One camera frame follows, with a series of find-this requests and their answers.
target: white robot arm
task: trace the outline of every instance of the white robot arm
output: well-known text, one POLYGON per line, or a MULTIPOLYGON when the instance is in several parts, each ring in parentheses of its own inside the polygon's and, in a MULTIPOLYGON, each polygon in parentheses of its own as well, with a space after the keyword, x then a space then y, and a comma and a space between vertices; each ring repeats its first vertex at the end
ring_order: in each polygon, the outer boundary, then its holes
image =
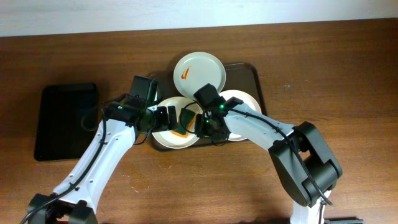
MULTIPOLYGON (((105 109, 95 138, 76 167, 51 196, 37 194, 32 199, 28 218, 21 223, 26 220, 31 224, 56 223, 57 218, 65 214, 70 216, 70 224, 98 223, 95 213, 102 191, 124 153, 133 146, 137 134, 177 128, 174 107, 153 106, 156 83, 139 79, 138 82, 134 80, 144 91, 137 90, 133 82, 126 97, 129 103, 113 103, 105 109)), ((208 123, 197 124, 203 122, 197 117, 195 130, 198 129, 199 137, 220 139, 220 136, 228 137, 228 133, 239 134, 268 151, 284 189, 294 200, 290 223, 323 223, 323 209, 320 208, 329 202, 327 197, 342 171, 312 124, 295 127, 275 121, 239 99, 225 101, 210 84, 198 90, 195 98, 205 111, 211 112, 211 117, 206 118, 210 120, 208 123), (298 148, 311 152, 305 162, 297 156, 298 148)))
POLYGON ((81 177, 87 165, 94 157, 100 146, 101 138, 105 134, 105 144, 91 169, 77 185, 76 188, 78 190, 72 190, 69 194, 59 199, 70 204, 77 204, 80 200, 84 200, 87 203, 87 207, 92 208, 95 213, 102 191, 111 177, 113 170, 116 168, 124 153, 132 148, 136 140, 134 128, 126 126, 125 122, 114 119, 107 120, 107 133, 104 133, 103 122, 104 121, 100 122, 93 141, 88 146, 75 168, 73 168, 67 178, 53 190, 53 193, 60 194, 68 190, 70 183, 75 183, 78 178, 81 177))
MULTIPOLYGON (((273 125, 277 126, 285 135, 291 135, 294 130, 293 124, 285 124, 279 121, 273 120, 257 111, 252 110, 249 105, 243 103, 241 105, 236 105, 233 109, 247 112, 256 116, 260 116, 273 125)), ((229 129, 234 134, 238 134, 248 138, 250 141, 256 143, 258 146, 262 147, 266 151, 272 147, 276 140, 282 141, 284 139, 275 129, 271 128, 269 125, 263 122, 259 122, 258 119, 245 116, 241 113, 230 111, 224 118, 225 123, 229 129)), ((326 197, 330 195, 330 190, 325 192, 326 197)), ((323 224, 323 212, 324 209, 320 209, 323 199, 318 198, 316 204, 313 207, 301 206, 297 202, 293 202, 293 214, 290 218, 291 224, 323 224)))

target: white plate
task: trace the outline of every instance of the white plate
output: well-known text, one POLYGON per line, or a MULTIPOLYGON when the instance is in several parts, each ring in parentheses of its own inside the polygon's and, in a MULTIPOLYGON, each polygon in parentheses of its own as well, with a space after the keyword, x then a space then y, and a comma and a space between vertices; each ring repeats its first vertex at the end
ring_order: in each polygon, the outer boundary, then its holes
MULTIPOLYGON (((259 105, 259 103, 249 94, 243 92, 243 91, 239 91, 239 90, 226 90, 224 92, 220 93, 220 96, 223 96, 225 100, 229 100, 230 98, 232 98, 233 96, 243 100, 243 103, 247 104, 250 106, 250 108, 252 108, 253 110, 257 111, 258 113, 261 113, 261 107, 259 105)), ((240 136, 238 134, 233 134, 231 133, 229 135, 229 139, 230 141, 242 141, 245 140, 246 138, 243 136, 240 136)))
MULTIPOLYGON (((178 122, 178 117, 180 116, 181 109, 186 106, 189 103, 192 103, 193 101, 181 97, 181 96, 175 96, 171 97, 169 99, 166 99, 162 101, 161 103, 158 104, 158 106, 175 106, 175 112, 177 114, 177 122, 178 122)), ((190 105, 187 109, 192 110, 196 114, 202 113, 202 109, 200 108, 199 105, 194 104, 190 105)), ((199 138, 196 137, 194 134, 188 133, 187 138, 179 137, 173 134, 171 131, 161 131, 157 133, 152 133, 154 138, 161 143, 165 147, 169 147, 172 149, 182 149, 185 147, 188 147, 195 143, 199 138)))
POLYGON ((177 63, 174 69, 174 85, 185 97, 194 100, 193 94, 207 83, 216 87, 219 93, 225 84, 225 68, 211 54, 190 53, 177 63))

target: black cable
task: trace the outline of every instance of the black cable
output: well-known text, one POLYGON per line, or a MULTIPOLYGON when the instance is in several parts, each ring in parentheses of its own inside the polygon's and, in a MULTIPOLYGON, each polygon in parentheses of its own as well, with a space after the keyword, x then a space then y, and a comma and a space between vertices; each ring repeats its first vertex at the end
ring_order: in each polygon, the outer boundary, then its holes
POLYGON ((101 110, 101 114, 102 114, 102 120, 103 120, 103 135, 102 135, 101 141, 99 142, 99 146, 98 146, 97 151, 95 152, 94 157, 91 159, 90 163, 88 164, 88 166, 86 167, 86 169, 84 170, 84 172, 81 174, 81 176, 76 180, 76 182, 75 182, 74 184, 69 183, 70 186, 69 186, 69 188, 68 188, 66 191, 64 191, 64 192, 62 192, 62 193, 60 193, 60 194, 58 194, 55 198, 49 200, 48 202, 45 202, 45 203, 42 204, 41 206, 39 206, 39 207, 37 207, 37 208, 31 210, 31 211, 22 219, 21 224, 24 224, 25 222, 29 221, 29 220, 32 218, 32 216, 33 216, 34 214, 36 214, 39 210, 41 210, 41 209, 43 209, 43 208, 45 208, 45 207, 47 207, 47 206, 53 204, 53 203, 56 202, 58 199, 60 199, 60 198, 62 198, 63 196, 67 195, 67 194, 68 194, 69 192, 71 192, 72 190, 76 189, 76 187, 79 185, 79 183, 85 178, 86 174, 90 171, 90 169, 91 169, 91 167, 93 166, 93 164, 94 164, 96 158, 97 158, 98 155, 100 154, 100 152, 101 152, 101 150, 102 150, 102 147, 103 147, 104 144, 105 144, 105 137, 106 137, 106 118, 105 118, 105 114, 104 114, 104 111, 103 111, 103 110, 101 110))
POLYGON ((319 224, 322 224, 322 212, 325 207, 325 203, 321 202, 321 206, 319 208, 319 224))
POLYGON ((111 102, 114 102, 114 101, 115 101, 115 102, 120 102, 120 101, 122 101, 122 100, 124 99, 124 97, 126 97, 126 95, 127 95, 127 94, 122 94, 121 96, 119 96, 119 97, 117 97, 117 98, 115 98, 115 99, 107 100, 107 101, 105 101, 105 102, 102 102, 102 103, 99 103, 99 104, 93 106, 92 108, 89 108, 89 109, 86 111, 86 113, 83 115, 83 117, 81 117, 81 120, 80 120, 80 127, 81 127, 83 130, 85 130, 85 131, 95 131, 95 130, 97 130, 97 127, 94 127, 94 128, 87 128, 87 127, 85 126, 84 122, 85 122, 85 119, 86 119, 87 115, 90 114, 93 110, 99 108, 100 106, 107 105, 108 103, 111 103, 111 102))
POLYGON ((310 171, 308 171, 307 167, 304 164, 303 159, 301 158, 300 154, 299 154, 299 150, 293 146, 292 142, 289 140, 289 138, 286 136, 285 133, 283 133, 277 126, 273 125, 271 122, 267 121, 266 119, 260 117, 260 116, 256 116, 250 113, 245 113, 236 109, 232 109, 232 108, 224 108, 222 110, 230 110, 230 111, 234 111, 236 113, 239 114, 243 114, 246 116, 250 116, 252 118, 257 118, 263 122, 265 122, 266 124, 268 124, 270 127, 272 127, 273 129, 275 129, 280 135, 283 136, 283 138, 285 139, 286 143, 289 145, 290 150, 294 153, 294 155, 296 156, 296 158, 298 159, 300 165, 303 167, 304 172, 306 173, 308 179, 310 180, 310 182, 312 183, 312 185, 315 187, 315 189, 317 190, 317 192, 320 194, 320 196, 322 197, 322 199, 328 204, 328 205, 333 205, 331 201, 329 201, 329 199, 325 196, 325 194, 323 194, 322 190, 319 188, 318 184, 315 182, 315 180, 313 179, 312 175, 310 174, 310 171))
POLYGON ((144 144, 144 143, 147 141, 149 135, 150 135, 150 132, 148 132, 148 133, 146 134, 144 140, 142 140, 140 143, 134 143, 134 145, 135 145, 135 146, 139 146, 139 145, 141 145, 141 144, 144 144))
POLYGON ((135 145, 135 146, 144 144, 147 141, 148 137, 150 136, 151 131, 156 127, 156 115, 155 115, 155 113, 152 110, 148 109, 148 108, 147 108, 147 110, 150 111, 150 113, 152 114, 152 117, 153 117, 155 122, 152 125, 152 127, 147 131, 147 134, 146 134, 144 140, 142 140, 140 143, 134 143, 133 145, 135 145))
POLYGON ((186 132, 191 133, 191 134, 197 134, 197 132, 201 131, 201 129, 203 128, 203 123, 204 123, 204 120, 205 120, 205 113, 207 113, 206 110, 204 110, 204 109, 202 108, 203 114, 202 114, 202 117, 201 117, 201 119, 200 119, 199 130, 195 130, 194 132, 189 131, 189 130, 182 124, 182 120, 181 120, 181 118, 182 118, 182 113, 184 112, 184 110, 187 109, 187 107, 189 107, 189 106, 191 106, 191 105, 193 105, 193 104, 199 105, 198 102, 196 102, 196 101, 194 101, 194 102, 192 102, 192 103, 189 103, 189 104, 185 105, 185 106, 181 109, 181 113, 180 113, 180 116, 178 116, 178 120, 180 121, 181 127, 182 127, 186 132))
POLYGON ((219 147, 221 147, 221 146, 224 146, 227 142, 228 142, 228 139, 229 139, 229 135, 230 135, 231 133, 228 133, 228 137, 225 139, 225 141, 222 143, 222 144, 216 144, 213 140, 211 140, 211 143, 214 145, 214 146, 219 146, 219 147))

